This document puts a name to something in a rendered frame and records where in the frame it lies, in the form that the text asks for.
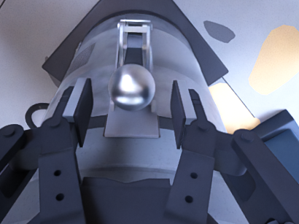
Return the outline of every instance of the beige patch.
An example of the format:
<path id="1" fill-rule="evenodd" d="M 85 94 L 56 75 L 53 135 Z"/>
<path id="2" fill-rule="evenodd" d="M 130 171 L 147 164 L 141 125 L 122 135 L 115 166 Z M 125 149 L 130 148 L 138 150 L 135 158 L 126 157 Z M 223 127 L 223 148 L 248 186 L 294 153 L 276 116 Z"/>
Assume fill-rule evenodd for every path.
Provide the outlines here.
<path id="1" fill-rule="evenodd" d="M 299 72 L 299 31 L 293 26 L 279 26 L 264 41 L 249 84 L 267 95 Z"/>
<path id="2" fill-rule="evenodd" d="M 219 83 L 209 90 L 229 134 L 240 128 L 251 130 L 260 124 L 260 120 L 252 116 L 228 84 Z"/>

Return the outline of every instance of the blue panel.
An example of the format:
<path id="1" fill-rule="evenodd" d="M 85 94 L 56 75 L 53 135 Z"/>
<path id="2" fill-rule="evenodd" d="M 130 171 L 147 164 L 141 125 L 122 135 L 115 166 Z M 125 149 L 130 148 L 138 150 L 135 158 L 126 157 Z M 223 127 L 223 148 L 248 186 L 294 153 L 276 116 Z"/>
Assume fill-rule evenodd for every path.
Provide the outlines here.
<path id="1" fill-rule="evenodd" d="M 292 130 L 287 129 L 265 144 L 299 183 L 299 140 Z"/>

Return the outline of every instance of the gray spot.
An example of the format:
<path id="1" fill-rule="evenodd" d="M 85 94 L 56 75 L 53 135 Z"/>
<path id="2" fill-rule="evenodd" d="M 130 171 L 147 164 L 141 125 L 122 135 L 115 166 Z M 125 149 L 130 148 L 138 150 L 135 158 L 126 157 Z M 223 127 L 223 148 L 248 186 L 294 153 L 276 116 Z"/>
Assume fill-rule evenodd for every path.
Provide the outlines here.
<path id="1" fill-rule="evenodd" d="M 91 46 L 84 49 L 72 62 L 71 65 L 65 75 L 67 77 L 69 74 L 74 72 L 76 69 L 84 66 L 88 63 L 89 57 L 91 56 L 91 53 L 93 52 L 93 48 L 95 47 L 95 44 L 92 44 Z"/>
<path id="2" fill-rule="evenodd" d="M 235 38 L 235 34 L 228 27 L 211 22 L 204 21 L 203 22 L 206 31 L 212 36 L 214 39 L 217 39 L 221 42 L 228 43 L 230 40 Z"/>

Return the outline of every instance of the shiny metallic ball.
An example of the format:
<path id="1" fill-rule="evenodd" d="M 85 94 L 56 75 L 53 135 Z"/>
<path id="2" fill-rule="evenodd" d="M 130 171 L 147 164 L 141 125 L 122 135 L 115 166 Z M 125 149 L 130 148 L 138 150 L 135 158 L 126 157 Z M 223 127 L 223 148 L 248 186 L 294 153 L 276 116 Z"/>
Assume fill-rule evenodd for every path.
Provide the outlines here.
<path id="1" fill-rule="evenodd" d="M 119 108 L 137 111 L 149 105 L 154 98 L 155 80 L 143 66 L 126 64 L 113 73 L 108 91 Z"/>

